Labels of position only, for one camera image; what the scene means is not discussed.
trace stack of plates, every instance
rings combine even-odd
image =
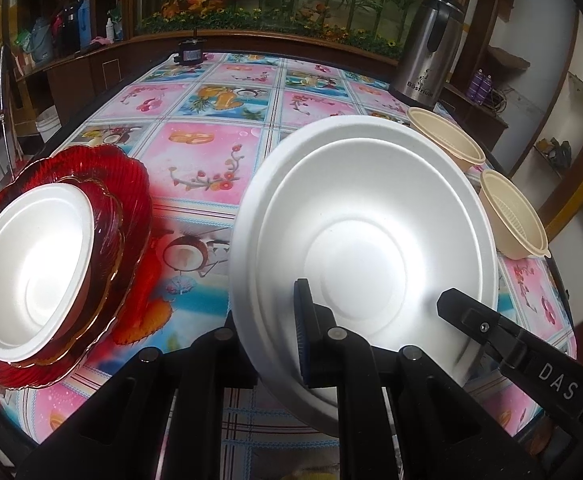
[[[144,165],[70,147],[0,192],[0,385],[69,374],[116,321],[148,243]]]
[[[494,239],[478,195],[430,139],[392,121],[326,118],[263,162],[234,225],[230,299],[240,340],[290,411],[337,434],[335,388],[300,376],[293,285],[375,346],[423,348],[463,383],[479,346],[440,319],[455,287],[495,308]]]

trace red scalloped plate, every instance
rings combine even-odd
[[[86,352],[115,320],[149,240],[152,203],[146,168],[139,160],[129,158],[123,150],[110,144],[94,148],[71,146],[54,157],[29,165],[14,183],[0,192],[0,212],[22,193],[42,184],[58,182],[68,176],[80,180],[100,180],[120,201],[124,234],[122,261],[111,283],[106,304],[97,316],[98,322],[94,322],[66,355],[53,364],[15,368],[2,363],[0,385],[5,388],[51,386],[65,378],[79,364]]]
[[[98,322],[98,317],[109,298],[111,283],[122,261],[124,235],[122,206],[118,199],[109,193],[99,180],[81,180],[70,176],[62,178],[59,182],[81,189],[89,197],[94,210],[95,235],[94,251],[90,261],[89,290],[84,303],[71,308],[51,341],[31,358],[10,363],[15,368],[28,368],[36,364],[47,366],[62,359],[89,327]]]

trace white bucket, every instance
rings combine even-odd
[[[42,140],[47,142],[61,127],[56,107],[47,108],[36,119],[36,129]]]

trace tablecloth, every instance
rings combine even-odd
[[[440,105],[436,111],[450,118]],[[161,281],[137,329],[108,335],[61,383],[43,390],[0,388],[1,408],[42,442],[139,349],[185,348],[221,326],[228,312],[232,223],[268,153],[297,128],[324,117],[367,114],[407,123],[406,112],[386,83],[270,56],[207,54],[189,68],[169,59],[125,87],[60,149],[115,142],[139,158],[154,200],[149,250],[158,255],[169,244],[178,246],[192,270],[174,270],[163,261]],[[475,186],[484,168],[467,173]],[[574,333],[545,260],[499,254],[498,264],[498,312],[575,357]],[[510,434],[540,411],[486,356],[465,389]],[[225,391],[221,457],[224,480],[337,478],[338,441],[296,420],[258,384]]]

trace screw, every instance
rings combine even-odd
[[[339,326],[334,326],[333,328],[329,329],[327,335],[331,339],[336,339],[337,341],[340,341],[347,337],[347,330],[340,328]]]
[[[224,326],[216,330],[213,335],[218,341],[228,341],[234,336],[234,331]]]
[[[144,363],[150,363],[158,359],[160,351],[155,346],[150,346],[148,348],[143,348],[138,355],[139,359]]]
[[[418,361],[423,356],[423,351],[417,346],[408,345],[403,348],[403,355],[409,359],[409,361]]]

